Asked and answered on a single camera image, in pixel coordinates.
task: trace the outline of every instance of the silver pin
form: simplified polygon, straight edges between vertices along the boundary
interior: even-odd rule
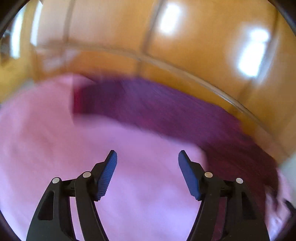
[[[243,179],[241,179],[241,178],[237,178],[237,179],[236,179],[236,182],[239,183],[239,184],[242,184],[244,181],[243,181]]]
[[[83,173],[83,177],[85,177],[85,178],[90,177],[90,176],[91,176],[91,173],[90,172]]]
[[[53,180],[52,180],[52,183],[56,184],[59,182],[59,178],[58,177],[55,177]]]
[[[211,178],[213,177],[213,174],[211,172],[205,172],[205,177]]]

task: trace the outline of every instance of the glossy tiled wall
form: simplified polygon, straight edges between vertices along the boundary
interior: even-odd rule
[[[142,76],[220,105],[279,163],[296,149],[296,37],[267,0],[44,0],[32,52],[36,80]]]

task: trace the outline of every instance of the maroon fabric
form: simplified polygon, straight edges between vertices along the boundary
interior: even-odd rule
[[[99,114],[122,123],[192,142],[201,147],[209,170],[225,180],[240,177],[265,212],[265,185],[278,188],[276,163],[242,133],[224,109],[143,79],[91,79],[74,92],[74,114]]]

